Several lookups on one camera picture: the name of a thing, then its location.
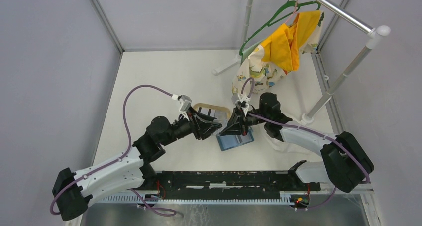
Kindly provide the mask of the beige oval tray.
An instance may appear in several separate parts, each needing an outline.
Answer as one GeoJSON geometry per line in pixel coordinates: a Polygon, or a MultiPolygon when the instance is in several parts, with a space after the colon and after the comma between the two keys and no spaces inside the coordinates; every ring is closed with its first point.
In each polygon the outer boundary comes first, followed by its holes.
{"type": "Polygon", "coordinates": [[[199,113],[216,118],[216,121],[221,123],[223,127],[227,126],[227,122],[231,117],[231,111],[226,107],[197,103],[193,108],[199,113]]]}

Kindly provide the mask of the blue card holder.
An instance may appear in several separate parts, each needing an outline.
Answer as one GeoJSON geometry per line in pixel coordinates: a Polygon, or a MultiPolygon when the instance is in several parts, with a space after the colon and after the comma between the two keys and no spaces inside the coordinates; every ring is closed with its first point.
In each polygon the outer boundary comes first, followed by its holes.
{"type": "Polygon", "coordinates": [[[234,149],[254,141],[254,137],[252,135],[253,130],[249,128],[248,133],[246,136],[243,135],[226,135],[220,136],[217,135],[217,141],[219,143],[221,151],[227,151],[230,149],[234,149]]]}

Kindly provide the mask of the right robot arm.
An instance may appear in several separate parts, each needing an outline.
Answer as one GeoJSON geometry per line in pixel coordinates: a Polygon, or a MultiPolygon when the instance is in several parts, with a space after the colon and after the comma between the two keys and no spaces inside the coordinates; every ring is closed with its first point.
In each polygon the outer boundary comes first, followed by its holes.
{"type": "Polygon", "coordinates": [[[337,189],[349,193],[359,184],[370,183],[374,165],[357,139],[350,132],[322,133],[306,128],[281,111],[274,93],[263,93],[259,107],[248,110],[245,101],[237,100],[231,118],[220,132],[226,135],[247,135],[250,127],[263,125],[267,139],[277,147],[296,145],[321,158],[319,162],[301,161],[287,177],[293,190],[307,183],[332,183],[337,189]]]}

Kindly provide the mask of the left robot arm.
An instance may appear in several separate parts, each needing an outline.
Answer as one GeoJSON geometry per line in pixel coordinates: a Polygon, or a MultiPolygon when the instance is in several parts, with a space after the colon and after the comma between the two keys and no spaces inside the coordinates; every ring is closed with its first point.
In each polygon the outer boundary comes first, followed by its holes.
{"type": "Polygon", "coordinates": [[[155,117],[146,132],[130,141],[126,151],[98,165],[59,172],[52,189],[50,206],[53,215],[69,221],[83,214],[99,200],[129,189],[150,190],[156,185],[156,173],[151,162],[165,154],[164,146],[193,134],[205,140],[222,128],[215,117],[188,108],[185,117],[174,122],[164,116],[155,117]]]}

